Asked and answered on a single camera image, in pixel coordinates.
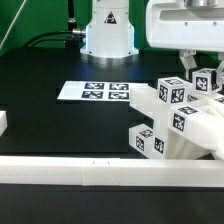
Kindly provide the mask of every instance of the warning triangle sticker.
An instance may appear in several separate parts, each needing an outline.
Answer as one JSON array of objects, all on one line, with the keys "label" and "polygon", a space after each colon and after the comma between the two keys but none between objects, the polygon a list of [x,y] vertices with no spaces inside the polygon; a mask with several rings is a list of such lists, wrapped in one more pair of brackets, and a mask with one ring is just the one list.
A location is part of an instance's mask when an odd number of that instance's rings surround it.
[{"label": "warning triangle sticker", "polygon": [[116,19],[114,17],[114,14],[112,12],[110,12],[110,14],[107,16],[104,23],[117,24],[117,21],[116,21]]}]

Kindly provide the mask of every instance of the white cube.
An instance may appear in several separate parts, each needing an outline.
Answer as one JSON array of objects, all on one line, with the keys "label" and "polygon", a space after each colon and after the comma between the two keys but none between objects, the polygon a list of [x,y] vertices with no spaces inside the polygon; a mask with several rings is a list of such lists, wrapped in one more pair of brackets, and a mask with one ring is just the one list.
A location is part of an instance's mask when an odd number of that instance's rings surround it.
[{"label": "white cube", "polygon": [[145,124],[129,129],[129,145],[149,158],[153,147],[153,131]]},{"label": "white cube", "polygon": [[176,105],[187,101],[189,83],[178,77],[158,79],[157,97],[167,105]]},{"label": "white cube", "polygon": [[193,72],[194,91],[201,94],[211,94],[222,90],[222,85],[216,84],[216,69],[203,68]]},{"label": "white cube", "polygon": [[174,132],[185,136],[185,129],[188,119],[191,119],[196,113],[199,113],[198,109],[195,109],[191,105],[181,105],[173,110],[171,117],[170,129]]}]

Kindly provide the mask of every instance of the black tabletop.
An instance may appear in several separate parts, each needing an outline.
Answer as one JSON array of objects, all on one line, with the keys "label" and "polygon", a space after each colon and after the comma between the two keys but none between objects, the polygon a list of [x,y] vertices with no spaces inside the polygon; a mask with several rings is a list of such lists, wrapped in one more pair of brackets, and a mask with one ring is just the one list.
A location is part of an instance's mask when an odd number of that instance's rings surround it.
[{"label": "black tabletop", "polygon": [[[197,56],[201,67],[217,67]],[[0,58],[0,110],[8,129],[0,154],[143,158],[128,128],[152,121],[128,103],[57,101],[66,80],[148,83],[183,77],[177,52],[141,52],[139,60],[102,66],[66,49],[18,48]],[[0,223],[223,223],[224,192],[214,188],[0,185]]]}]

